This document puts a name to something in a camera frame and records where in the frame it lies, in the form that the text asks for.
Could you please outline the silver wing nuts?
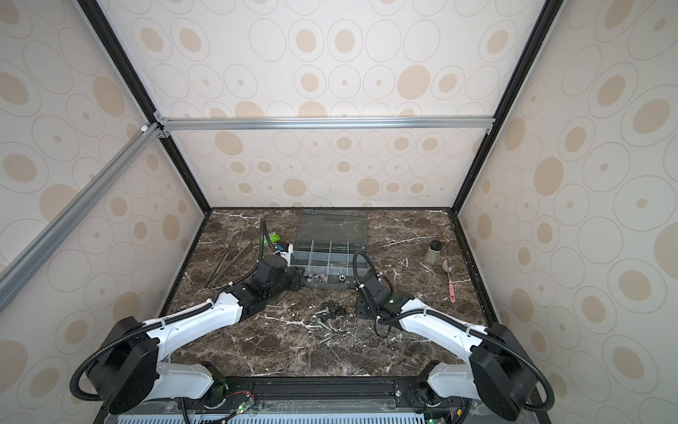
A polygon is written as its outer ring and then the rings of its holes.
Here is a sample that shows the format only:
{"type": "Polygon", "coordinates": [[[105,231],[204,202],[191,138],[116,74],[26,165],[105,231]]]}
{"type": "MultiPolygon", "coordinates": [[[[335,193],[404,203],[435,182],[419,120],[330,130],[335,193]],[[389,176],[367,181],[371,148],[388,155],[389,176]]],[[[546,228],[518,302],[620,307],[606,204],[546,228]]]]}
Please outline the silver wing nuts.
{"type": "Polygon", "coordinates": [[[326,274],[312,274],[307,278],[308,284],[326,284],[328,282],[328,276],[326,274]]]}

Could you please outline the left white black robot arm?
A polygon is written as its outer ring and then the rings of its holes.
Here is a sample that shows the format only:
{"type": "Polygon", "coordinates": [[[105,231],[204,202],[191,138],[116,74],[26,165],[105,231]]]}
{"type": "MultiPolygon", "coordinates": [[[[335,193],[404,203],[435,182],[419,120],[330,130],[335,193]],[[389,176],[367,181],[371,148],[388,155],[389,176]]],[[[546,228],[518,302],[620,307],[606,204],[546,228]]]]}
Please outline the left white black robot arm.
{"type": "Polygon", "coordinates": [[[293,245],[275,245],[262,226],[260,247],[273,252],[260,254],[249,272],[207,301],[144,322],[132,317],[120,320],[101,347],[74,371],[69,383],[72,396],[101,402],[111,414],[157,399],[194,399],[210,408],[221,406],[229,386],[213,366],[167,363],[165,358],[209,333],[256,316],[281,294],[301,289],[304,272],[291,264],[293,245]]]}

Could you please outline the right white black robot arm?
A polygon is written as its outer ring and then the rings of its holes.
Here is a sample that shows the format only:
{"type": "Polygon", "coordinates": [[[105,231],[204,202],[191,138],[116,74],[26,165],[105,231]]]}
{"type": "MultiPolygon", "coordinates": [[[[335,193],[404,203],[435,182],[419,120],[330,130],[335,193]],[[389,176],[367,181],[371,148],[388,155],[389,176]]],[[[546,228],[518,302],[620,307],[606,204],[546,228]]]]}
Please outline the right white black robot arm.
{"type": "Polygon", "coordinates": [[[553,408],[553,386],[506,326],[466,323],[397,291],[364,252],[353,254],[352,268],[357,290],[374,313],[376,328],[418,335],[464,362],[462,366],[433,366],[426,386],[437,397],[477,399],[512,422],[524,410],[545,413],[553,408]]]}

